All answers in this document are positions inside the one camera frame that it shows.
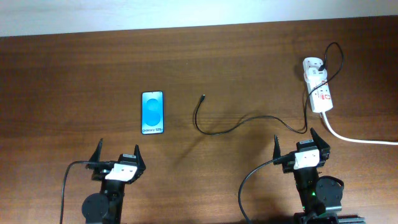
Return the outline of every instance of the power socket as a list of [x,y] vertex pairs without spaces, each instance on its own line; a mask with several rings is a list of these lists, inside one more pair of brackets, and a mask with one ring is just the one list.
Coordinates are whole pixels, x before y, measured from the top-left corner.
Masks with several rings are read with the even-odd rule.
[[[308,57],[303,61],[304,80],[307,83],[308,93],[327,81],[328,72],[326,69],[318,71],[321,65],[323,65],[323,61],[320,58]],[[317,88],[310,95],[310,102],[314,113],[325,112],[333,108],[327,83]]]

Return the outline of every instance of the cable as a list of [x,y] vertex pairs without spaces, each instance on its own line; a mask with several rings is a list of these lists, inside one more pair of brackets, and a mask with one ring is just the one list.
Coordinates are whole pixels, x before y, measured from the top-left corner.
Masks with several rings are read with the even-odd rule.
[[98,164],[105,164],[106,162],[89,162],[89,161],[75,161],[69,164],[67,171],[65,172],[65,176],[63,177],[63,184],[62,184],[62,199],[61,199],[61,216],[60,216],[60,224],[62,224],[63,218],[63,201],[65,198],[65,184],[67,183],[67,177],[70,168],[75,164],[91,164],[91,165],[98,165]]
[[356,143],[386,144],[386,145],[391,145],[391,146],[398,146],[398,142],[359,140],[359,139],[350,139],[350,138],[343,137],[343,136],[335,133],[335,131],[331,128],[328,118],[326,117],[326,113],[321,112],[320,114],[321,114],[321,117],[323,118],[323,121],[325,122],[325,125],[327,126],[329,131],[332,133],[332,135],[336,136],[337,138],[340,138],[341,140],[356,142]]
[[212,136],[212,135],[220,135],[220,134],[229,133],[229,132],[235,130],[235,129],[236,129],[237,127],[239,127],[240,125],[242,125],[242,124],[244,124],[244,123],[246,123],[246,122],[248,122],[248,121],[254,120],[254,119],[259,119],[259,118],[272,118],[272,119],[276,119],[276,120],[280,121],[284,126],[286,126],[286,128],[288,128],[289,130],[291,130],[291,131],[293,131],[293,132],[295,132],[295,133],[298,133],[298,134],[305,134],[305,133],[307,132],[307,130],[308,130],[308,121],[307,121],[307,105],[308,105],[308,99],[310,98],[311,94],[312,94],[315,90],[317,90],[318,88],[320,88],[320,87],[323,86],[323,85],[326,85],[328,82],[332,81],[332,79],[334,79],[334,78],[336,77],[336,75],[340,73],[341,69],[343,69],[345,56],[344,56],[343,50],[341,49],[340,45],[339,45],[337,42],[332,42],[332,43],[330,43],[330,44],[328,45],[328,47],[326,48],[326,50],[325,50],[325,61],[323,62],[323,68],[326,68],[328,50],[329,50],[330,46],[332,46],[333,44],[335,44],[335,45],[338,47],[338,49],[339,49],[339,51],[340,51],[340,54],[341,54],[341,63],[340,63],[340,67],[339,67],[339,69],[337,70],[337,72],[336,72],[332,77],[330,77],[330,79],[328,79],[326,82],[324,82],[324,83],[322,83],[321,85],[319,85],[319,86],[317,86],[316,88],[314,88],[314,89],[308,94],[307,99],[305,100],[305,104],[304,104],[304,131],[295,130],[295,129],[293,129],[292,127],[290,127],[289,125],[287,125],[285,122],[283,122],[280,118],[275,117],[275,116],[271,116],[271,115],[255,116],[255,117],[252,117],[252,118],[245,119],[244,121],[238,123],[237,125],[233,126],[231,129],[228,129],[228,130],[226,130],[226,131],[220,131],[220,132],[217,132],[217,133],[208,133],[208,132],[202,131],[202,130],[199,128],[199,126],[198,126],[197,115],[198,115],[199,107],[200,107],[201,103],[205,100],[206,95],[202,95],[202,96],[200,97],[199,104],[198,104],[198,106],[197,106],[197,108],[196,108],[196,110],[195,110],[195,126],[196,126],[196,129],[197,129],[199,132],[201,132],[202,134],[206,134],[206,135],[210,135],[210,136]]
[[265,162],[265,163],[259,165],[257,168],[255,168],[254,170],[252,170],[252,171],[243,179],[242,184],[241,184],[241,186],[239,187],[239,191],[238,191],[238,203],[239,203],[239,208],[241,209],[241,212],[242,212],[242,214],[243,214],[243,216],[244,216],[244,218],[246,219],[246,221],[247,221],[248,224],[251,224],[252,222],[250,221],[249,217],[246,215],[246,212],[244,212],[244,209],[243,209],[243,206],[242,206],[242,201],[241,201],[241,194],[242,194],[242,189],[243,189],[244,183],[246,183],[246,181],[248,180],[248,178],[249,178],[250,176],[252,176],[253,173],[255,173],[257,170],[259,170],[259,169],[265,167],[266,165],[268,165],[268,164],[270,164],[270,163],[277,162],[277,161],[279,161],[279,160],[285,159],[288,155],[284,155],[284,156],[282,156],[282,157],[279,157],[279,158],[277,158],[277,159],[273,159],[273,160],[271,160],[271,161],[268,161],[268,162]]

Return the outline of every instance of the smartphone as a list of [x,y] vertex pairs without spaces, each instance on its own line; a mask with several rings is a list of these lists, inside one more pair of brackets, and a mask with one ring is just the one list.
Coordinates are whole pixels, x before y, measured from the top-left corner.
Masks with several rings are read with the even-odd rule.
[[163,92],[142,93],[142,134],[162,134],[164,132]]

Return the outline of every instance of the black cable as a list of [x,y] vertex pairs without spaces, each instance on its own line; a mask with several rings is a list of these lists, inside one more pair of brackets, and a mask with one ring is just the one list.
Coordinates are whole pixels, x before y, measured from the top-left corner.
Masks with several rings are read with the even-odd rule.
[[62,184],[62,199],[61,199],[61,216],[60,216],[60,224],[62,224],[63,218],[63,201],[65,198],[65,184],[67,183],[67,177],[70,168],[75,164],[91,164],[91,165],[98,165],[98,164],[105,164],[106,162],[89,162],[89,161],[75,161],[69,164],[67,171],[65,172],[65,176],[63,177],[63,184]]
[[198,111],[199,111],[199,107],[200,107],[201,103],[205,100],[205,95],[202,95],[202,96],[200,97],[199,104],[198,104],[198,106],[197,106],[197,108],[196,108],[196,110],[195,110],[195,126],[196,126],[197,130],[198,130],[199,132],[201,132],[202,134],[206,134],[206,135],[210,135],[210,136],[212,136],[212,135],[219,135],[219,134],[226,134],[226,133],[229,133],[229,132],[235,130],[237,127],[239,127],[240,125],[242,125],[242,124],[244,124],[244,123],[246,123],[246,122],[248,122],[248,121],[251,121],[251,120],[254,120],[254,119],[258,119],[258,118],[273,118],[273,119],[276,119],[276,120],[280,121],[280,122],[281,122],[284,126],[286,126],[286,128],[288,128],[289,130],[291,130],[291,131],[293,131],[293,132],[295,132],[295,133],[298,133],[298,134],[305,134],[305,133],[307,132],[307,130],[308,130],[308,121],[307,121],[307,105],[308,105],[308,99],[310,98],[311,94],[312,94],[315,90],[317,90],[318,88],[320,88],[320,87],[323,86],[323,85],[326,85],[326,83],[332,81],[332,79],[334,79],[334,78],[336,77],[336,75],[339,74],[339,72],[341,71],[341,69],[343,69],[345,56],[344,56],[343,50],[341,49],[340,45],[339,45],[337,42],[332,42],[332,43],[330,43],[330,44],[328,45],[328,47],[326,48],[326,50],[325,50],[325,61],[324,61],[323,65],[322,65],[321,67],[323,67],[323,68],[326,67],[328,50],[329,50],[329,47],[332,46],[333,44],[335,44],[335,45],[338,47],[338,49],[340,50],[340,54],[341,54],[341,64],[340,64],[340,67],[339,67],[339,69],[337,70],[337,72],[336,72],[332,77],[330,77],[330,79],[328,79],[326,82],[324,82],[324,83],[322,83],[321,85],[319,85],[319,86],[317,86],[316,88],[314,88],[314,89],[308,94],[307,99],[305,100],[305,104],[304,104],[304,131],[295,130],[295,129],[293,129],[292,127],[290,127],[289,125],[287,125],[285,122],[283,122],[280,118],[277,118],[277,117],[271,116],[271,115],[255,116],[255,117],[252,117],[252,118],[245,119],[244,121],[238,123],[237,125],[233,126],[231,129],[228,129],[228,130],[226,130],[226,131],[221,131],[221,132],[217,132],[217,133],[208,133],[208,132],[202,131],[202,130],[199,128],[199,126],[198,126],[197,115],[198,115]]
[[241,184],[241,186],[239,187],[239,191],[238,191],[238,203],[239,203],[239,208],[241,209],[241,212],[242,212],[242,214],[243,214],[243,216],[244,216],[244,218],[246,219],[246,221],[247,221],[248,224],[251,224],[252,222],[250,221],[249,217],[246,215],[246,212],[244,212],[244,209],[243,209],[243,207],[242,207],[242,201],[241,201],[241,194],[242,194],[242,189],[243,189],[244,183],[246,183],[246,181],[248,180],[248,178],[249,178],[250,176],[252,176],[253,173],[255,173],[257,170],[263,168],[264,166],[266,166],[266,165],[268,165],[268,164],[270,164],[270,163],[277,162],[277,161],[279,161],[279,160],[285,159],[287,156],[289,156],[289,154],[288,154],[288,155],[284,155],[284,156],[282,156],[282,157],[279,157],[279,158],[277,158],[277,159],[273,159],[273,160],[271,160],[271,161],[268,161],[268,162],[265,162],[265,163],[259,165],[257,168],[255,168],[254,170],[252,170],[252,171],[243,179],[242,184]]

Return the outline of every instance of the brown table surface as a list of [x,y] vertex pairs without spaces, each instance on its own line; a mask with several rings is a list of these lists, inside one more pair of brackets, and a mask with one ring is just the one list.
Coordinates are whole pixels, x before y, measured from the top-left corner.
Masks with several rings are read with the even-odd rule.
[[[302,60],[323,57],[333,41],[346,55],[330,83],[332,127],[343,136],[396,141],[398,17],[270,22],[232,26],[127,30],[7,37],[0,40],[0,222],[57,223],[62,179],[72,161],[88,160],[104,138],[102,160],[132,153],[147,165],[126,186],[123,223],[234,223],[243,219],[238,187],[272,157],[310,133],[295,134],[271,114],[303,126]],[[340,55],[329,54],[329,73]],[[162,90],[165,133],[141,134],[141,93]],[[330,144],[322,175],[344,180],[341,214],[368,223],[398,222],[398,147],[355,144],[333,137],[318,114],[309,127]],[[64,223],[84,223],[81,205],[100,190],[91,171],[75,166],[65,193]],[[243,190],[253,219],[290,216],[302,206],[292,174],[269,166]]]

